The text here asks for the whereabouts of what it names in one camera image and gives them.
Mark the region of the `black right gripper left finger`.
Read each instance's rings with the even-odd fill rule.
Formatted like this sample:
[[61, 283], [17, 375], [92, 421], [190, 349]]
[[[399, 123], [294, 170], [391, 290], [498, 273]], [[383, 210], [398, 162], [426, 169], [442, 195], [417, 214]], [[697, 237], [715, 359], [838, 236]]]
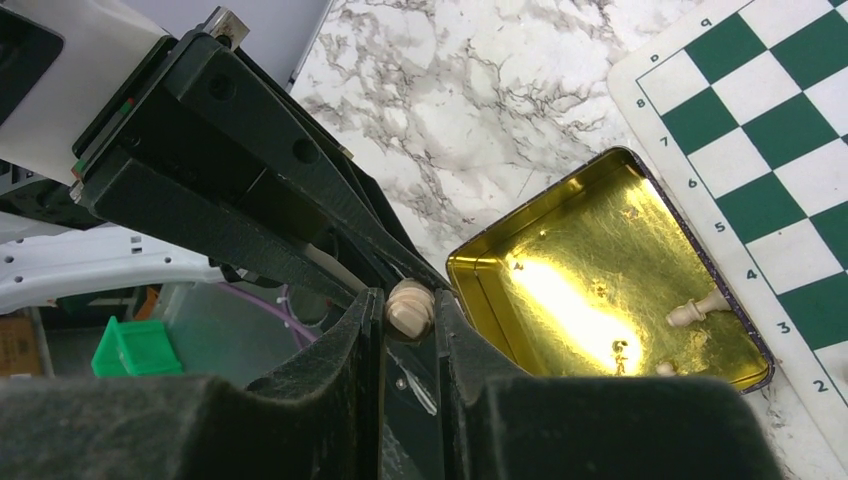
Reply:
[[377, 479], [384, 294], [239, 388], [216, 376], [9, 380], [5, 479]]

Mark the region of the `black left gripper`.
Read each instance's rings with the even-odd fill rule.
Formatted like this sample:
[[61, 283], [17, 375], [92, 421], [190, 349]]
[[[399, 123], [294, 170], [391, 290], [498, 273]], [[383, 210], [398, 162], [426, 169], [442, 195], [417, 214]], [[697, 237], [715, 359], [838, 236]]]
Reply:
[[[448, 286], [373, 179], [243, 51], [200, 30], [161, 41], [73, 151], [90, 213], [235, 270], [344, 307], [358, 295], [345, 271]], [[305, 243], [328, 229], [353, 250], [330, 271]]]

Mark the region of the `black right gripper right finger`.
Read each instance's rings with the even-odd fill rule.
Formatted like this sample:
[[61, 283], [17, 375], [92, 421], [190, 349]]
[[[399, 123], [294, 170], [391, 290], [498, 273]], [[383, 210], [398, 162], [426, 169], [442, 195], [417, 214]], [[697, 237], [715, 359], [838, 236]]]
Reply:
[[755, 415], [707, 377], [537, 377], [435, 299], [449, 479], [777, 479]]

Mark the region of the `white bishop piece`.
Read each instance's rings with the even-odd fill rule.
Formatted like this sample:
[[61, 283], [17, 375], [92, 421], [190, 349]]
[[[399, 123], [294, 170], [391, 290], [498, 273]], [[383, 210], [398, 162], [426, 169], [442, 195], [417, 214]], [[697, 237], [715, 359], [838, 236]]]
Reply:
[[435, 297], [420, 282], [406, 278], [389, 293], [385, 310], [389, 324], [401, 338], [419, 341], [433, 326]]

